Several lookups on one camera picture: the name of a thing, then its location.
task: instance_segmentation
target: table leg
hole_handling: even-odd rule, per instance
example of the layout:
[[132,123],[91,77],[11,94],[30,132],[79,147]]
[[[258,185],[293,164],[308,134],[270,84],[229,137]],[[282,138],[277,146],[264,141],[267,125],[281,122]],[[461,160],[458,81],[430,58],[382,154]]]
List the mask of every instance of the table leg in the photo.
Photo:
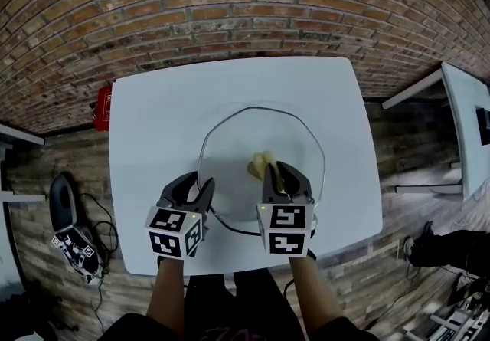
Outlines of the table leg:
[[15,195],[12,191],[0,191],[0,202],[42,202],[46,195]]
[[462,185],[398,185],[398,194],[462,194]]
[[413,334],[412,332],[406,332],[405,333],[405,337],[408,338],[408,339],[411,339],[413,341],[424,341],[423,339],[417,337],[415,334]]
[[39,136],[33,136],[32,134],[25,133],[17,129],[12,129],[11,127],[0,124],[0,133],[13,136],[14,138],[23,139],[24,141],[29,141],[32,143],[37,143],[38,145],[44,145],[44,138]]
[[442,80],[443,78],[443,70],[439,69],[438,71],[434,71],[431,75],[428,75],[427,77],[423,78],[416,84],[412,85],[411,87],[408,87],[405,90],[402,90],[395,96],[391,97],[390,99],[386,100],[384,103],[381,104],[383,106],[384,110],[387,110],[388,108],[391,108],[394,105],[397,105],[403,100],[406,100],[409,97],[412,97],[413,95],[421,92],[422,90],[426,89],[427,87],[435,84],[438,80]]

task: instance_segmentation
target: brick wall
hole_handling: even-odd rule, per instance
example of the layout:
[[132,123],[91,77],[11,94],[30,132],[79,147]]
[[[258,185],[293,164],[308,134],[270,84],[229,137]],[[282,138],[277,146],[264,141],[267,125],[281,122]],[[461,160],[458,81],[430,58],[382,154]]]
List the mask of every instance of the brick wall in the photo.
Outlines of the brick wall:
[[117,78],[238,57],[348,57],[366,97],[440,61],[486,78],[489,19],[484,0],[0,0],[0,120],[88,123]]

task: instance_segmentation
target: black cable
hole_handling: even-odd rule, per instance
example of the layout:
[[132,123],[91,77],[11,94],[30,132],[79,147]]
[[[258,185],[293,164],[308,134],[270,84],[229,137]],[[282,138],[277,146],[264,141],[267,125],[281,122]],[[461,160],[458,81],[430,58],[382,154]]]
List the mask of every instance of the black cable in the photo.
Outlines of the black cable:
[[466,254],[466,266],[465,266],[465,272],[466,272],[466,278],[469,278],[470,280],[472,279],[470,276],[469,276],[469,273],[468,273],[468,259],[469,259],[469,254],[472,252],[472,248],[475,246],[476,242],[478,241],[478,238],[475,239],[475,241],[473,241],[473,244],[472,246],[468,249],[468,254]]
[[213,209],[212,206],[209,207],[209,210],[211,210],[211,213],[213,213],[214,217],[217,218],[217,220],[226,228],[229,229],[232,232],[236,232],[238,234],[246,234],[248,236],[262,236],[259,232],[249,232],[249,231],[241,231],[240,229],[232,228],[229,226],[226,222],[223,221],[223,219],[216,214],[216,211]]
[[[412,278],[409,278],[408,277],[408,271],[410,269],[410,264],[408,264],[408,267],[407,267],[407,273],[405,274],[405,278],[410,281],[410,288],[413,286],[413,281],[417,278],[417,276],[419,275],[419,272],[420,272],[420,269],[421,267],[419,267],[419,270],[416,271],[415,273],[415,276],[413,276]],[[411,288],[410,290],[408,290],[407,292],[401,294],[399,297],[397,297],[395,299],[395,301],[387,308],[387,310],[385,310],[378,318],[376,318],[375,320],[372,320],[371,322],[369,322],[369,324],[365,327],[364,330],[370,330],[374,327],[374,325],[384,316],[387,314],[388,311],[390,311],[394,305],[397,303],[397,301],[407,295],[409,295],[410,293],[414,292],[415,290],[417,290],[417,288],[421,285],[422,283],[419,283],[416,287],[414,288]]]
[[465,276],[462,272],[461,273],[455,273],[454,271],[451,271],[450,269],[446,269],[444,266],[439,266],[439,267],[441,269],[445,270],[445,271],[448,271],[450,273],[455,274],[456,276],[461,276],[461,277],[464,277],[464,278],[468,278],[471,281],[477,281],[478,280],[478,278],[473,278],[473,277]]
[[288,288],[291,286],[292,283],[294,283],[294,278],[290,282],[288,282],[284,287],[283,296],[285,299],[287,299],[286,293],[288,293]]
[[[109,219],[110,221],[99,221],[97,222],[94,226],[93,226],[93,229],[96,231],[96,228],[98,225],[100,224],[108,224],[109,225],[109,241],[110,241],[110,248],[108,248],[100,239],[99,242],[100,242],[100,246],[103,250],[103,263],[101,264],[102,265],[102,276],[100,278],[100,282],[99,282],[99,303],[97,304],[97,307],[96,309],[93,311],[93,313],[95,314],[97,320],[99,320],[99,323],[100,323],[100,328],[102,329],[102,334],[105,333],[105,330],[104,330],[104,325],[102,323],[102,320],[100,319],[99,317],[99,314],[97,313],[97,311],[99,310],[100,306],[102,306],[102,301],[103,301],[103,298],[102,298],[102,284],[104,282],[104,277],[106,276],[106,274],[109,273],[109,262],[110,262],[110,258],[111,258],[111,255],[117,250],[117,248],[119,247],[119,235],[117,234],[117,230],[116,230],[116,226],[113,224],[113,217],[112,215],[109,213],[109,211],[104,208],[97,200],[96,198],[88,193],[88,192],[83,192],[82,194],[80,194],[80,197],[82,195],[86,195],[88,196],[89,198],[91,198],[96,204],[97,206],[99,206],[102,210],[105,211],[105,213],[107,213],[107,215],[109,216]],[[113,247],[113,238],[112,238],[112,233],[111,232],[114,232],[114,237],[116,238],[116,242],[115,242],[115,246]]]

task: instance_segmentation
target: black and white marker cube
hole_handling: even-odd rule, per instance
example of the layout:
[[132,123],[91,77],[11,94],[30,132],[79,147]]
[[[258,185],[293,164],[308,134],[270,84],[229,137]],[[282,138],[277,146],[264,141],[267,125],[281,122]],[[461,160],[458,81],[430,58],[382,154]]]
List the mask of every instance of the black and white marker cube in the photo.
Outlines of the black and white marker cube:
[[53,246],[56,248],[60,247],[61,244],[60,239],[58,239],[56,235],[51,239],[51,243],[53,243]]
[[185,259],[203,238],[202,215],[152,206],[145,223],[157,256]]
[[83,249],[83,253],[84,253],[84,254],[85,254],[85,255],[86,255],[88,258],[90,258],[90,257],[93,255],[93,253],[94,253],[94,252],[95,252],[95,251],[94,251],[94,250],[91,248],[91,246],[88,246],[88,245],[87,245],[87,246],[86,246],[86,247]]
[[260,234],[267,254],[305,257],[312,233],[313,205],[258,204]]

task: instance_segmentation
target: desk leg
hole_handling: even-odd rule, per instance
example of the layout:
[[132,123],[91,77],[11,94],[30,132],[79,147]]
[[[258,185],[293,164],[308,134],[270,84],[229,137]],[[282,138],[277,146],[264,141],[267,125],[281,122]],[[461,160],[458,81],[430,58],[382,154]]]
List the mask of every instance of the desk leg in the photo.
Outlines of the desk leg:
[[0,141],[0,148],[12,150],[13,146],[11,143]]
[[459,330],[461,325],[455,325],[454,323],[448,322],[447,320],[444,320],[443,318],[439,318],[438,316],[431,315],[430,319],[433,320],[435,323],[438,323],[441,326],[444,326],[447,329],[451,329],[455,332]]
[[0,191],[0,202],[42,202],[46,195],[14,195],[12,191]]
[[412,332],[406,332],[405,337],[408,339],[411,339],[412,341],[424,341],[423,339],[417,337],[415,334]]
[[387,110],[388,108],[397,105],[403,100],[406,100],[407,98],[412,97],[413,95],[421,92],[427,87],[435,84],[435,82],[437,82],[438,80],[442,80],[442,78],[443,78],[443,69],[434,71],[431,75],[428,75],[427,77],[423,78],[422,80],[412,85],[411,87],[408,87],[407,89],[399,92],[397,95],[386,100],[381,105],[383,106],[384,110]]
[[0,133],[13,136],[14,138],[23,139],[24,141],[29,141],[32,143],[37,143],[38,145],[44,145],[44,138],[39,136],[33,136],[32,134],[25,133],[17,129],[12,129],[4,124],[0,124]]
[[462,194],[462,185],[398,185],[398,194]]

